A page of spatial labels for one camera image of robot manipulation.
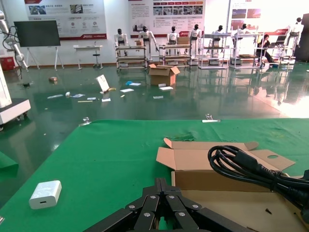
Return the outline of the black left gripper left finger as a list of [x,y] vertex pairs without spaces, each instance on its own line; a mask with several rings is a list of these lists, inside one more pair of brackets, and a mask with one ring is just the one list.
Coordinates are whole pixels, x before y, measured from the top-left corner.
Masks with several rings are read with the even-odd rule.
[[140,198],[90,226],[85,231],[128,232],[136,230],[138,227],[143,227],[146,230],[152,229],[162,193],[161,181],[161,178],[156,178],[153,186],[143,188]]

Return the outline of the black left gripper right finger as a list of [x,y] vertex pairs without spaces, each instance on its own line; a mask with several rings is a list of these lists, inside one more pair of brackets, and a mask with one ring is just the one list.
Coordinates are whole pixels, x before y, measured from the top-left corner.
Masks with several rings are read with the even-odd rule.
[[168,185],[164,178],[161,178],[161,212],[173,229],[182,232],[249,231],[246,227],[184,197],[178,187]]

